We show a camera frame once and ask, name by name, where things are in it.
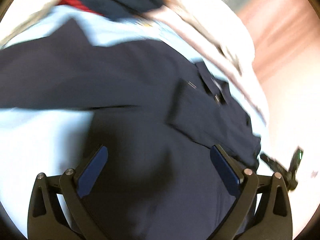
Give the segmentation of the dark navy coat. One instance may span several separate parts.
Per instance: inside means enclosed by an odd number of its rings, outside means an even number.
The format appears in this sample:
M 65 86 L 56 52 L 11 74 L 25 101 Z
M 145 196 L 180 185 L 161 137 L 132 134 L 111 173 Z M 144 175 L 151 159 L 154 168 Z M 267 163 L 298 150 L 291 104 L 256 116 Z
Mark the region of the dark navy coat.
M 1 51 L 1 108 L 92 113 L 80 197 L 113 239 L 206 239 L 234 202 L 210 159 L 256 170 L 260 138 L 229 84 L 161 41 L 92 46 L 74 20 Z

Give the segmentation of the light blue floral bedsheet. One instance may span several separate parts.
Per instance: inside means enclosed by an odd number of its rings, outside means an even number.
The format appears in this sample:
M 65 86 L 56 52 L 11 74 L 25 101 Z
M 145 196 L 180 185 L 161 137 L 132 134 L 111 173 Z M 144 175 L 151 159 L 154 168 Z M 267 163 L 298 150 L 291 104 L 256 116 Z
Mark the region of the light blue floral bedsheet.
M 81 37 L 92 46 L 163 41 L 190 62 L 201 60 L 196 50 L 161 22 L 129 19 L 112 22 L 68 5 L 54 7 L 44 19 L 7 45 L 12 47 L 48 37 L 69 20 L 76 22 Z M 1 108 L 1 201 L 8 203 L 18 198 L 21 205 L 26 205 L 37 173 L 58 175 L 75 166 L 92 116 L 88 111 Z

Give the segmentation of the white fluffy blanket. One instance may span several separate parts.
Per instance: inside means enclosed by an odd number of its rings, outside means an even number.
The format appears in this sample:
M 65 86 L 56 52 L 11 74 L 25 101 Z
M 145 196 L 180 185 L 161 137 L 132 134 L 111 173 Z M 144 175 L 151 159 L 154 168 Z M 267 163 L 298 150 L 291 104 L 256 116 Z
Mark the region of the white fluffy blanket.
M 238 16 L 221 0 L 164 0 L 159 19 L 215 64 L 269 120 L 268 103 L 253 71 L 253 40 Z

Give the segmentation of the white patterned cloth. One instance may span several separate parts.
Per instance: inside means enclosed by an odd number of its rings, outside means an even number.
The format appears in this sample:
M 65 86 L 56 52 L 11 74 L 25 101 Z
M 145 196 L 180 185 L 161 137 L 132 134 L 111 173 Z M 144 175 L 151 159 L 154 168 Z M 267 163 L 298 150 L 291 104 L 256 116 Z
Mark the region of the white patterned cloth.
M 61 0 L 13 0 L 1 19 L 1 47 L 44 18 Z

